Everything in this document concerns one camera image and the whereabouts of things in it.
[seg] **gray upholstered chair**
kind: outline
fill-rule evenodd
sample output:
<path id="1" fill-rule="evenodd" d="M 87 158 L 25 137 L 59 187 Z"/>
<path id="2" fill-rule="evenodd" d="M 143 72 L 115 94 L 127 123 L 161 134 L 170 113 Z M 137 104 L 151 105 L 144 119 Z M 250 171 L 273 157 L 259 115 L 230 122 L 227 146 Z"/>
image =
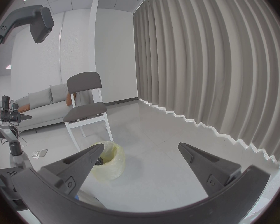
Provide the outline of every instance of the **gray upholstered chair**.
<path id="1" fill-rule="evenodd" d="M 73 108 L 64 117 L 63 122 L 65 123 L 65 126 L 67 127 L 70 137 L 72 138 L 78 151 L 81 151 L 81 149 L 77 144 L 77 141 L 75 140 L 75 137 L 71 131 L 71 129 L 75 127 L 80 127 L 83 136 L 86 137 L 82 129 L 83 125 L 88 125 L 94 122 L 105 120 L 105 124 L 109 133 L 110 140 L 113 141 L 108 118 L 107 118 L 107 113 L 106 113 L 107 108 L 102 102 L 101 87 L 102 87 L 101 78 L 99 74 L 96 72 L 79 73 L 77 75 L 70 77 L 67 80 L 67 89 L 72 99 Z M 76 107 L 74 93 L 93 90 L 93 89 L 98 89 L 100 102 Z"/>

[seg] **plastic bag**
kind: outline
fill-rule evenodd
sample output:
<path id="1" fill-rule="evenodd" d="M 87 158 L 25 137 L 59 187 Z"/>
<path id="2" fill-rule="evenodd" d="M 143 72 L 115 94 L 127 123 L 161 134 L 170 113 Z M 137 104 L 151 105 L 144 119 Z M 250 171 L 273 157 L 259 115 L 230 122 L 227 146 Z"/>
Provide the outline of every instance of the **plastic bag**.
<path id="1" fill-rule="evenodd" d="M 104 144 L 104 151 L 100 156 L 104 164 L 93 166 L 91 170 L 93 176 L 100 182 L 118 178 L 125 168 L 123 148 L 112 141 L 101 141 L 95 144 Z"/>

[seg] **chair backrest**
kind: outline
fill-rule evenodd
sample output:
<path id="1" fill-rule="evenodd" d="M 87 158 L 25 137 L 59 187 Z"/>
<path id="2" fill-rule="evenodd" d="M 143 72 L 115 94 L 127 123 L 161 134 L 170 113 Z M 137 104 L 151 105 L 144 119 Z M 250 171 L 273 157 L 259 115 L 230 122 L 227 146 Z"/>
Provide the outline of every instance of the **chair backrest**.
<path id="1" fill-rule="evenodd" d="M 79 73 L 67 80 L 67 89 L 70 94 L 93 90 L 101 87 L 101 78 L 96 72 Z"/>

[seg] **orange pillow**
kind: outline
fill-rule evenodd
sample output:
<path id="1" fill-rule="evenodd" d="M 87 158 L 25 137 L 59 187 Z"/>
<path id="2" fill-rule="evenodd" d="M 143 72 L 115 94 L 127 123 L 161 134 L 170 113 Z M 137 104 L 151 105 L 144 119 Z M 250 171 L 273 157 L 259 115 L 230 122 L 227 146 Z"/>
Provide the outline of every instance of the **orange pillow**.
<path id="1" fill-rule="evenodd" d="M 26 105 L 23 105 L 23 106 L 18 108 L 18 111 L 20 113 L 23 113 L 23 112 L 28 111 L 28 110 L 30 110 L 30 104 L 26 104 Z"/>
<path id="2" fill-rule="evenodd" d="M 67 96 L 66 96 L 66 105 L 67 106 L 70 106 L 72 104 L 72 98 L 70 96 L 70 93 L 67 93 Z"/>

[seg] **white chair frame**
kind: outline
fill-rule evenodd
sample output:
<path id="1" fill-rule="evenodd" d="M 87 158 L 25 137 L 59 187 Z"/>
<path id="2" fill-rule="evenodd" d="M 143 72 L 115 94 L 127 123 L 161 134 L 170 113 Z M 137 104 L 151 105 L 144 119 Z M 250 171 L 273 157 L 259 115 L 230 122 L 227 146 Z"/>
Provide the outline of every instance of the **white chair frame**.
<path id="1" fill-rule="evenodd" d="M 99 96 L 100 96 L 100 101 L 103 102 L 102 100 L 102 94 L 101 94 L 101 88 L 98 88 L 98 93 L 99 93 Z M 75 103 L 75 99 L 74 99 L 74 95 L 71 94 L 71 99 L 72 99 L 72 106 L 73 107 L 76 107 L 76 103 Z M 109 126 L 109 122 L 108 122 L 108 117 L 107 117 L 107 112 L 103 113 L 103 115 L 101 116 L 97 116 L 97 117 L 94 117 L 94 118 L 90 118 L 90 119 L 84 119 L 82 121 L 80 121 L 79 119 L 77 120 L 77 122 L 64 122 L 65 123 L 65 126 L 67 128 L 67 131 L 68 133 L 70 134 L 70 137 L 72 138 L 76 148 L 78 149 L 78 151 L 81 151 L 81 148 L 79 147 L 71 129 L 72 128 L 76 128 L 76 127 L 80 127 L 81 129 L 81 132 L 83 134 L 83 137 L 86 138 L 86 135 L 82 129 L 82 126 L 83 125 L 88 125 L 88 124 L 92 124 L 92 123 L 95 123 L 95 122 L 98 122 L 98 121 L 102 121 L 104 120 L 105 121 L 105 125 L 106 125 L 106 128 L 107 128 L 107 131 L 108 131 L 108 134 L 109 134 L 109 137 L 110 137 L 110 140 L 113 141 L 113 137 L 112 137 L 112 134 L 111 134 L 111 130 L 110 130 L 110 126 Z"/>

